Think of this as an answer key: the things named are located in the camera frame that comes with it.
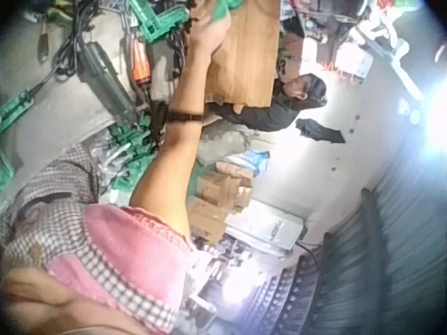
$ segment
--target green object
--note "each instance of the green object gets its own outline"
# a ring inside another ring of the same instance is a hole
[[[141,32],[150,43],[166,35],[176,24],[189,19],[189,11],[183,5],[173,6],[156,15],[146,0],[129,0],[129,4],[140,22]]]
[[[0,151],[0,192],[8,185],[14,177],[14,169],[5,154]]]
[[[33,102],[28,89],[22,91],[16,98],[9,100],[0,110],[0,134],[21,117],[33,105]]]
[[[244,0],[218,0],[217,7],[212,14],[214,21],[224,18],[227,11],[238,9],[243,3]]]
[[[405,12],[411,12],[420,7],[420,0],[394,0],[393,7],[399,8]]]
[[[0,110],[0,135],[13,124],[15,120],[23,115],[32,105],[33,98],[29,90],[25,89],[17,97],[9,100]],[[6,158],[5,154],[0,151],[0,192],[8,185],[14,177],[14,169]]]
[[[128,160],[125,163],[125,173],[117,177],[112,182],[112,189],[131,192],[147,166],[154,160],[155,154],[150,155],[151,144],[145,144],[144,139],[150,135],[150,118],[142,115],[138,127],[131,128],[128,124],[113,124],[109,127],[112,136],[109,148],[120,148],[124,145],[130,147],[126,150],[125,156]]]

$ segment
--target plastic bag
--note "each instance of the plastic bag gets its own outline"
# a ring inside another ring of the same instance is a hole
[[[243,154],[232,155],[226,157],[223,161],[233,163],[243,168],[253,171],[254,176],[263,174],[267,170],[268,160],[270,159],[270,152],[249,150]]]
[[[197,158],[203,165],[213,164],[229,155],[245,152],[250,144],[250,132],[243,131],[239,125],[219,120],[203,129]]]

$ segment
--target raised arm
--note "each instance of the raised arm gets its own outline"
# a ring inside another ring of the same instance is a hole
[[[216,0],[196,11],[197,21],[189,35],[189,53],[170,110],[203,115],[205,81],[211,55],[222,43],[230,16],[214,22]],[[166,138],[154,162],[133,191],[130,205],[160,216],[180,234],[189,236],[186,190],[196,159],[202,124],[199,121],[170,123]]]

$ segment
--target forearm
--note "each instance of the forearm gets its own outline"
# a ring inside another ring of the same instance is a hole
[[[179,80],[170,109],[203,114],[205,82],[210,56],[192,52]],[[202,124],[196,121],[166,126],[165,142],[154,162],[138,182],[130,201],[161,216],[180,234],[189,236],[185,201],[196,159]]]
[[[205,83],[211,56],[192,50],[177,85],[170,109],[185,114],[203,115]],[[195,144],[198,147],[202,125],[198,122],[173,123],[166,126],[165,144]]]

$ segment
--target hand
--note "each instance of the hand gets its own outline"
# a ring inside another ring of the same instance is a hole
[[[212,14],[218,0],[205,0],[205,3],[193,11],[189,47],[194,51],[211,55],[224,41],[226,32],[231,25],[229,13],[220,20],[214,21]]]
[[[244,105],[240,105],[238,103],[235,103],[233,105],[233,111],[234,113],[236,113],[237,115],[240,115],[240,113],[242,113],[242,108],[244,108]]]

